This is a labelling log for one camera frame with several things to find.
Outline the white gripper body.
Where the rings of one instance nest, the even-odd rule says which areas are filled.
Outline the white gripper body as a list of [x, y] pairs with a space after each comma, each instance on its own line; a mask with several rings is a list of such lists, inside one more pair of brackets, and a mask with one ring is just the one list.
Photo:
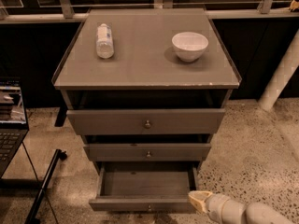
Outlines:
[[247, 224], [243, 203], [223, 194], [212, 194], [206, 200], [208, 217], [217, 224]]

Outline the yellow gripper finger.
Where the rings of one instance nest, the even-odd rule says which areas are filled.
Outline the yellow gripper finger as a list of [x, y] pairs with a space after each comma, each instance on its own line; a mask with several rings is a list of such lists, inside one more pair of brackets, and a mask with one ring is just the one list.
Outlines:
[[188, 194], [189, 201], [191, 205], [198, 211], [202, 213], [207, 212], [206, 200], [212, 195], [211, 191], [200, 191], [193, 190]]

